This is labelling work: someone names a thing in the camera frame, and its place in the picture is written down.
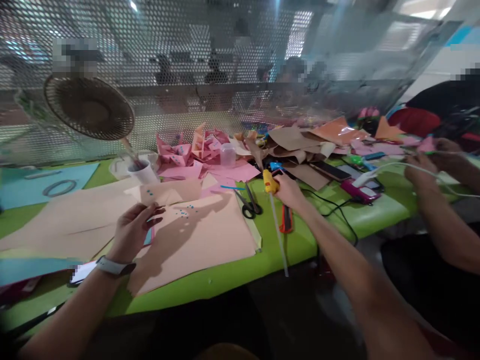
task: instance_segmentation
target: plastic cup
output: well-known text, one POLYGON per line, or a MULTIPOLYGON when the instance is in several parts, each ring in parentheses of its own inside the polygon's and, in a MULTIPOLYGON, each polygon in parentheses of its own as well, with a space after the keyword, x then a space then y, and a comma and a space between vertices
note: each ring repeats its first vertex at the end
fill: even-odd
POLYGON ((235 160, 237 159, 237 152, 232 143, 226 142, 220 148, 220 165, 226 168, 233 168, 235 160))
POLYGON ((142 170, 134 171, 134 165, 131 164, 127 168, 127 173, 133 177, 137 178, 137 180, 141 184, 151 184, 151 183, 159 183, 160 179, 157 176, 157 174, 154 172, 152 169, 152 165, 150 164, 150 161, 148 160, 140 160, 140 162, 145 165, 145 167, 142 170))

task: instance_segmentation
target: green table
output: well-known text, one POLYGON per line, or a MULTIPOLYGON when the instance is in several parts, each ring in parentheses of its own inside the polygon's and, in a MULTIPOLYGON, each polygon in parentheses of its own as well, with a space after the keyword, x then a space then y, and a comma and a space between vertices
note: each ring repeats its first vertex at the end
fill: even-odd
MULTIPOLYGON (((85 186, 85 189, 115 181, 115 178, 109 173, 109 164, 110 160, 100 162, 98 169, 85 186)), ((332 162, 332 164, 340 165, 341 162, 338 160, 337 162, 332 162)), ((403 177, 403 170, 403 167, 392 166, 379 174, 378 178, 384 184, 386 191, 374 202, 373 206, 347 204, 342 208, 359 238, 374 234, 386 227, 408 219, 416 213, 415 195, 412 192, 411 184, 403 177)), ((257 253, 250 258, 198 271, 136 298, 130 296, 124 283, 109 307, 107 315, 119 316, 159 310, 197 299, 212 298, 283 269, 270 200, 264 191, 263 181, 259 179, 254 180, 251 183, 251 189, 264 209, 264 213, 255 219, 255 224, 262 237, 261 253, 257 253)), ((458 192, 466 191, 459 185, 454 185, 454 189, 458 192)), ((339 183, 335 181, 321 189, 318 194, 336 204, 341 204, 350 198, 340 188, 339 183)), ((456 199, 451 195, 448 197, 451 201, 456 199)), ((309 198, 323 214, 333 208, 333 205, 325 204, 324 201, 314 196, 309 196, 309 198)), ((5 211, 0 216, 0 241, 2 237, 25 225, 43 206, 45 204, 5 211)), ((275 200, 275 210, 280 218, 282 204, 278 200, 275 200)), ((347 239, 350 241, 354 239, 354 235, 339 211, 336 211, 327 219, 347 239)), ((317 253, 317 244, 312 233, 296 214, 294 214, 293 226, 294 231, 292 233, 283 235, 286 256, 290 266, 312 258, 317 253)), ((75 291, 75 289, 68 288, 65 285, 67 280, 68 277, 62 273, 45 276, 31 297, 17 303, 4 313, 3 321, 6 330, 15 328, 48 311, 53 306, 64 302, 75 291)))

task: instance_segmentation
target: smartwatch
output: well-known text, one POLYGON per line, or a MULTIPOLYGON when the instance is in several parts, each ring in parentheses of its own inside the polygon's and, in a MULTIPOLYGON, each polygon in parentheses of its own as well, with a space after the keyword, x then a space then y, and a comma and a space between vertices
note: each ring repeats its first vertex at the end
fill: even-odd
POLYGON ((119 264, 117 262, 108 260, 105 255, 103 255, 101 258, 99 258, 96 261, 96 267, 99 268, 100 270, 110 273, 113 275, 118 275, 118 276, 124 276, 131 274, 132 271, 135 269, 137 266, 136 263, 131 262, 129 264, 119 264))

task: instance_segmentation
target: fan grille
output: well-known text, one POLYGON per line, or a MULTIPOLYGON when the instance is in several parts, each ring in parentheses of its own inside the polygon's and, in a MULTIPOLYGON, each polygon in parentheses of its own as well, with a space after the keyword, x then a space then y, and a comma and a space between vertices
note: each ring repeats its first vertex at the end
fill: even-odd
POLYGON ((134 127, 134 113, 114 87, 98 78, 55 78, 44 86, 50 110, 66 125, 99 140, 125 138, 134 127))

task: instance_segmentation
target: scissors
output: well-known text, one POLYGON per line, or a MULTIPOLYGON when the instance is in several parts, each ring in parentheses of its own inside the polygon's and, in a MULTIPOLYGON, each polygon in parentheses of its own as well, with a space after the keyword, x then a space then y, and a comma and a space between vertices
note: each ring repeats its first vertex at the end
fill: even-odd
POLYGON ((261 215, 264 210, 260 205, 258 205, 255 202, 254 196, 252 192, 250 191, 250 188, 247 183, 245 183, 245 189, 246 192, 248 193, 248 197, 250 198, 250 201, 245 200, 245 198, 240 195, 240 193, 237 190, 233 190, 235 192, 235 195, 241 200, 243 203, 243 206, 241 207, 241 213, 243 214, 244 217, 247 219, 255 219, 257 215, 261 215))

